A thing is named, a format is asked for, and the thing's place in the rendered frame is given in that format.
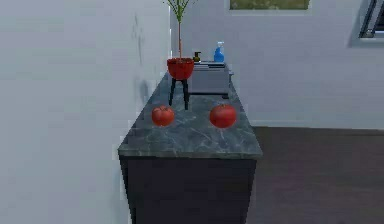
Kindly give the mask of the grey metal sink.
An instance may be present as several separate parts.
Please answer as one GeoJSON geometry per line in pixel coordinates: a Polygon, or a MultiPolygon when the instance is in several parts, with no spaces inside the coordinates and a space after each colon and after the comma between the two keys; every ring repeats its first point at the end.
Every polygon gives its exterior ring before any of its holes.
{"type": "Polygon", "coordinates": [[[221,95],[228,99],[230,78],[225,62],[195,62],[188,91],[192,95],[221,95]]]}

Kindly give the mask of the blue spray bottle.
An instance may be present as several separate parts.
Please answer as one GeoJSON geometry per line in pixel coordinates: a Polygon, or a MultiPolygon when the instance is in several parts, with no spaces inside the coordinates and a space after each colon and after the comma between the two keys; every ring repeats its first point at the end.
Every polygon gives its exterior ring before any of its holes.
{"type": "Polygon", "coordinates": [[[224,43],[222,41],[219,41],[217,43],[217,47],[216,47],[215,53],[214,53],[214,61],[215,62],[223,62],[224,61],[223,45],[224,45],[224,43]]]}

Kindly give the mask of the dark cabinet with marble worktop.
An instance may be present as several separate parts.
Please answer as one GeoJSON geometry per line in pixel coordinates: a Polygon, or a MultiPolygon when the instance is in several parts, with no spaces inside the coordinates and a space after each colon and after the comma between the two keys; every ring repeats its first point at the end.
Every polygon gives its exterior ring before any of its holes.
{"type": "Polygon", "coordinates": [[[246,224],[263,152],[232,75],[228,99],[193,95],[188,109],[178,86],[175,119],[159,127],[151,112],[169,102],[170,84],[164,75],[118,148],[132,224],[246,224]],[[221,104],[236,110],[228,128],[210,122],[210,111],[221,104]]]}

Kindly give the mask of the framed green picture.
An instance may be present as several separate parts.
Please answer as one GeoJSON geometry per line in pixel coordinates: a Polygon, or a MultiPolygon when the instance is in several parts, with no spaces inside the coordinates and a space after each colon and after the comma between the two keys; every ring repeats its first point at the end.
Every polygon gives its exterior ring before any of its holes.
{"type": "Polygon", "coordinates": [[[229,0],[230,10],[307,10],[310,0],[229,0]]]}

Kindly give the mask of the plant in red pot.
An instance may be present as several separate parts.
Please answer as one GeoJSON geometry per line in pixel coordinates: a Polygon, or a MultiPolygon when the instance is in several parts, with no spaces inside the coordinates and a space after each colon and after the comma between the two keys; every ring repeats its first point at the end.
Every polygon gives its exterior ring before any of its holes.
{"type": "Polygon", "coordinates": [[[183,99],[184,108],[189,107],[189,92],[188,92],[188,79],[191,77],[194,69],[194,60],[182,56],[182,39],[181,39],[181,23],[190,0],[163,0],[171,11],[174,13],[178,24],[178,50],[179,55],[176,58],[167,60],[167,69],[171,79],[171,87],[169,93],[169,105],[173,104],[173,97],[175,93],[176,83],[180,82],[183,86],[183,99]]]}

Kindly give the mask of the red tomato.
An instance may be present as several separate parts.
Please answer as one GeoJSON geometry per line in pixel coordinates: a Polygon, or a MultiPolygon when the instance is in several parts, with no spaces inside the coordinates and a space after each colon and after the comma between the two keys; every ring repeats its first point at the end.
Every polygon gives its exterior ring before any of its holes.
{"type": "Polygon", "coordinates": [[[152,110],[151,116],[155,125],[168,126],[173,122],[175,113],[170,107],[159,106],[152,110]]]}
{"type": "Polygon", "coordinates": [[[217,128],[228,128],[236,121],[236,110],[228,104],[215,106],[210,111],[210,122],[217,128]]]}

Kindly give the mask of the dark framed window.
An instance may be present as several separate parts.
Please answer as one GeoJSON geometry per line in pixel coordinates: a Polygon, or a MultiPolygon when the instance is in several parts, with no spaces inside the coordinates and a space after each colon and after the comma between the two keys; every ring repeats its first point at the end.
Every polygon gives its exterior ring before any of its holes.
{"type": "Polygon", "coordinates": [[[384,0],[369,0],[363,13],[360,38],[384,38],[384,0]]]}

